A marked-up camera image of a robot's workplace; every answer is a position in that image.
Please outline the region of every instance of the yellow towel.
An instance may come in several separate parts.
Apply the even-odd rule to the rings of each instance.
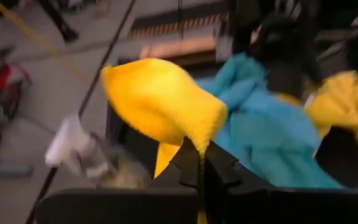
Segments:
[[[102,73],[104,89],[118,115],[161,142],[156,173],[166,168],[185,136],[203,156],[227,118],[226,105],[171,62],[150,58],[108,66]]]
[[[328,78],[306,111],[322,136],[331,126],[340,126],[353,130],[358,140],[357,72],[341,72]]]

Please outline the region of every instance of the blue cloth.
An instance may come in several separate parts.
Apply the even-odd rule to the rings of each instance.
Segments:
[[[340,189],[313,159],[321,140],[302,108],[266,89],[267,71],[246,54],[233,56],[201,88],[225,102],[229,117],[214,142],[278,187]]]

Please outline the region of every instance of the yellow cable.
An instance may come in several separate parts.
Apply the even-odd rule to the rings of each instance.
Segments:
[[[35,30],[31,29],[15,12],[7,9],[3,4],[0,3],[0,12],[4,17],[10,19],[15,23],[30,39],[34,40],[42,48],[49,51],[49,53],[59,60],[59,62],[74,76],[80,80],[89,83],[91,79],[89,76],[82,73],[78,68],[71,65],[67,58],[63,57],[58,50],[56,50],[47,39],[44,39]]]

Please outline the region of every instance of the concrete floor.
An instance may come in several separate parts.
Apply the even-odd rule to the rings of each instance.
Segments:
[[[184,0],[189,6],[213,0]],[[0,48],[14,45],[15,50],[8,61],[20,61],[30,73],[34,84],[23,94],[19,115],[4,130],[0,158],[11,162],[32,164],[34,174],[28,179],[0,177],[0,223],[24,223],[35,198],[46,178],[49,168],[45,165],[44,154],[64,116],[74,113],[88,89],[99,63],[107,51],[108,42],[116,32],[130,0],[112,0],[111,10],[104,18],[94,19],[94,7],[76,15],[65,15],[69,24],[80,33],[80,39],[65,45],[58,31],[37,3],[31,2],[24,10],[15,10],[26,24],[46,38],[61,52],[78,50],[84,45],[95,48],[65,57],[82,73],[75,77],[54,59],[46,57],[45,49],[28,38],[11,21],[0,19]],[[140,0],[136,3],[121,37],[125,37],[135,16],[155,14],[177,7],[176,0]],[[185,35],[211,32],[207,27]],[[147,42],[177,38],[178,34],[166,35],[142,41],[120,41],[109,57],[108,64],[115,64],[118,55],[135,55]],[[106,125],[107,99],[98,85],[83,116],[83,125],[91,131],[104,135]],[[71,175],[62,167],[53,181],[49,192],[70,187],[91,187],[80,177]]]

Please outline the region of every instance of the fabric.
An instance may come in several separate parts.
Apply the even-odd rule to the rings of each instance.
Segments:
[[[134,129],[160,141],[158,175],[188,136],[202,157],[227,118],[226,105],[179,66],[156,58],[102,71],[104,89],[117,114]]]
[[[200,85],[222,100],[229,117],[214,141],[240,163],[279,187],[342,188],[313,159],[320,138],[299,106],[266,89],[267,72],[239,54]]]
[[[339,126],[353,130],[358,140],[358,73],[329,77],[306,110],[322,136],[331,126]]]

